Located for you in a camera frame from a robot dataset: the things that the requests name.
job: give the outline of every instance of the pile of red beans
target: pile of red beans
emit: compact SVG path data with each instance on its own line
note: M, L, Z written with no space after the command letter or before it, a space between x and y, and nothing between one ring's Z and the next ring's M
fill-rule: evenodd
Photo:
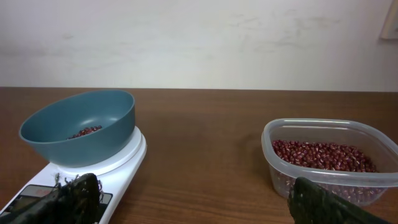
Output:
M355 146L324 142L299 142L276 140L274 152L284 161L301 167L340 170L349 172L377 172L370 157ZM272 169L274 186L278 193L287 197L295 178ZM334 184L319 184L330 192L356 205L368 205L384 193L384 188L355 187Z
M74 139L74 138L77 138L77 137L80 137L80 136L84 136L86 134L93 133L93 132L95 132L95 131L97 131L97 130L99 130L101 128L102 128L101 125L90 127L90 128L85 128L83 130L80 130L79 133L74 134L72 137L69 137L67 139Z
M275 153L296 166L349 172L377 172L370 157L355 146L276 140Z

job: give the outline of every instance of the wooden table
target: wooden table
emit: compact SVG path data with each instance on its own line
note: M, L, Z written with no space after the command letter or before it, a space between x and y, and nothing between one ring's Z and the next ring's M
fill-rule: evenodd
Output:
M18 137L33 112L81 88L0 88L0 207L46 164ZM261 149L276 118L366 123L398 142L398 93L128 90L148 150L110 223L293 223ZM398 189L367 207L398 222Z

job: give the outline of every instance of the white wall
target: white wall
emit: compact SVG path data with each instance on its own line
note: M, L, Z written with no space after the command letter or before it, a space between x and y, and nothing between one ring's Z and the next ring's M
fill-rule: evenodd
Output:
M391 0L1 0L0 86L398 91Z

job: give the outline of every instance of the clear plastic container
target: clear plastic container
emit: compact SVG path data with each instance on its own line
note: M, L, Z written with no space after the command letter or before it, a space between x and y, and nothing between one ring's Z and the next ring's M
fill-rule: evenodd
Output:
M279 158L274 140L335 142L356 146L369 156L379 173L346 172L300 167ZM276 192L287 198L297 177L306 177L344 199L365 206L388 188L398 186L398 146L382 132L362 123L332 119L277 119L266 125L262 150Z

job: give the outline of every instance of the white kitchen scale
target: white kitchen scale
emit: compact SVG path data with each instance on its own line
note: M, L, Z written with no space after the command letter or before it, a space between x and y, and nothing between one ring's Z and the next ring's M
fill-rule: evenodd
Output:
M131 140L114 156L86 167L70 168L49 163L18 192L0 211L0 216L13 212L51 192L55 175L61 175L60 183L65 185L76 175L94 173L103 186L104 196L99 205L95 224L109 222L116 206L136 174L147 150L147 143L141 131L135 127Z

